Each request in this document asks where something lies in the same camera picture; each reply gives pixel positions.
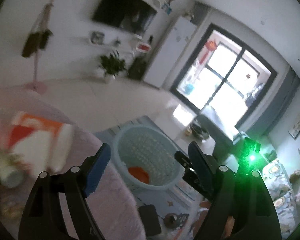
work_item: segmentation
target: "green plant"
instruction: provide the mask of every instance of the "green plant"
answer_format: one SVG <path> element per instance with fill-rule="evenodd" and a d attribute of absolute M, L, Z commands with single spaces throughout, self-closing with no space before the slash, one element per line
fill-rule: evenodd
<path fill-rule="evenodd" d="M 118 51 L 114 51 L 109 56 L 101 55 L 101 66 L 106 71 L 108 75 L 118 75 L 119 72 L 125 71 L 126 61 L 120 59 Z"/>

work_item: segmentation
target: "refrigerator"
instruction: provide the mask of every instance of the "refrigerator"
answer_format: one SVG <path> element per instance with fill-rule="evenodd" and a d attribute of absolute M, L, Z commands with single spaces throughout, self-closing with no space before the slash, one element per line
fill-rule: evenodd
<path fill-rule="evenodd" d="M 180 16 L 152 57 L 143 81 L 161 88 L 196 29 L 196 25 Z"/>

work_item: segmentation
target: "wall-mounted tv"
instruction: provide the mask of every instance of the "wall-mounted tv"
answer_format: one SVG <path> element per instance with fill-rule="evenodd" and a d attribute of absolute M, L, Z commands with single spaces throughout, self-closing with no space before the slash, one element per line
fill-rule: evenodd
<path fill-rule="evenodd" d="M 156 13 L 143 0 L 102 0 L 92 20 L 143 36 Z"/>

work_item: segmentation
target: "orange cloth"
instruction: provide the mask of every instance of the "orange cloth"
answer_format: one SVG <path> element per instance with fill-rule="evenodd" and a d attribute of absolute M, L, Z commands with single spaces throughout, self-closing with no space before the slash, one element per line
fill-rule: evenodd
<path fill-rule="evenodd" d="M 143 183 L 149 184 L 149 174 L 141 167 L 130 167 L 128 172 Z"/>

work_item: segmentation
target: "potted plant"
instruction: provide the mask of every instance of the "potted plant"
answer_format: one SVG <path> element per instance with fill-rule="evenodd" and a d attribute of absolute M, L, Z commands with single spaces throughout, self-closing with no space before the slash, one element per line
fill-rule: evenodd
<path fill-rule="evenodd" d="M 101 55 L 101 67 L 105 70 L 105 82 L 110 83 L 121 71 L 125 71 L 126 61 L 120 59 L 118 51 L 114 51 L 109 56 Z"/>

